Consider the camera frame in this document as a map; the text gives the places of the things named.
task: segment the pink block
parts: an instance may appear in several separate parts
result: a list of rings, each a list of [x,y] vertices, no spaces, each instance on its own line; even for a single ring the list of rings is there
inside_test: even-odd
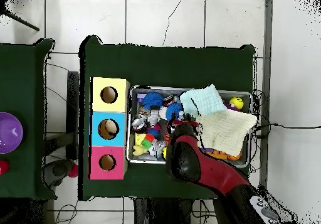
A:
[[[111,155],[115,159],[115,167],[110,171],[103,170],[99,165],[99,160],[104,155]],[[92,157],[90,159],[90,179],[91,180],[118,180],[123,179],[127,169],[124,147],[92,147]]]

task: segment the blue block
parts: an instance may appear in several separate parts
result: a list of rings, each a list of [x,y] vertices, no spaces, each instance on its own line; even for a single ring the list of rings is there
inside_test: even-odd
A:
[[[103,120],[112,119],[119,126],[118,134],[110,140],[106,140],[100,137],[98,133],[98,126]],[[112,113],[112,112],[93,112],[92,117],[92,146],[112,146],[112,147],[124,147],[126,136],[126,123],[125,114]]]

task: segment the green table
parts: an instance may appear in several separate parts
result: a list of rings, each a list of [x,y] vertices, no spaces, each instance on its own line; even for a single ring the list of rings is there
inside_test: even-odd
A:
[[[24,136],[16,150],[0,155],[10,169],[0,176],[0,197],[52,199],[55,194],[42,182],[45,155],[44,60],[53,41],[34,45],[0,44],[0,112],[15,115]]]
[[[80,104],[85,99],[83,135],[80,143],[88,145],[90,77],[124,78],[131,85],[201,88],[213,83],[218,90],[252,92],[255,49],[207,47],[154,48],[135,45],[103,45],[96,36],[87,37],[81,47]],[[171,179],[163,165],[129,163],[123,180],[88,180],[88,146],[79,148],[79,199],[90,196],[138,196],[159,198],[207,199],[211,191]]]

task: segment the shape sorter box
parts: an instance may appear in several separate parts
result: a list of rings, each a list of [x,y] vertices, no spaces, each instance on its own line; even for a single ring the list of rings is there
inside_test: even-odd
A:
[[[114,160],[114,167],[109,171],[100,166],[100,159],[105,155],[112,156]],[[92,147],[89,177],[91,180],[123,179],[126,170],[125,147]]]
[[[117,125],[117,134],[113,139],[104,139],[98,132],[103,120],[112,120]],[[92,116],[92,146],[124,147],[126,145],[126,114],[115,112],[93,112]]]
[[[89,179],[123,179],[127,170],[125,157],[127,131],[127,98],[130,84],[119,78],[92,78],[92,134],[90,139]],[[108,123],[115,135],[108,135]],[[103,169],[101,158],[108,156],[115,166]]]
[[[127,113],[127,98],[130,84],[126,79],[93,77],[92,85],[94,112]],[[114,99],[111,98],[112,92],[114,92]],[[107,102],[103,99],[105,94],[109,98]]]

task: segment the metal tray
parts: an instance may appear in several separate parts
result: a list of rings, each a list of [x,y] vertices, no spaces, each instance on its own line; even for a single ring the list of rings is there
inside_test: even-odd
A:
[[[129,110],[128,110],[128,124],[127,124],[127,145],[126,145],[126,157],[128,161],[132,163],[148,163],[148,164],[165,164],[165,160],[160,157],[156,159],[156,157],[152,157],[149,154],[143,154],[141,156],[133,155],[133,145],[135,144],[135,133],[132,131],[132,117],[137,113],[138,101],[137,94],[145,94],[151,91],[158,92],[162,94],[163,97],[168,97],[170,94],[179,95],[183,91],[190,90],[191,88],[169,88],[169,87],[141,87],[141,86],[133,86],[129,90]],[[252,111],[252,94],[248,92],[238,92],[238,91],[224,91],[218,90],[219,95],[222,100],[225,102],[229,102],[232,97],[240,97],[244,101],[244,106],[242,108],[242,112],[251,112]],[[161,136],[164,137],[164,130],[166,126],[166,120],[161,119],[159,124],[162,126]],[[241,157],[237,161],[231,161],[229,159],[223,159],[237,168],[244,168],[250,162],[250,152],[251,152],[251,130],[246,135],[244,142]]]

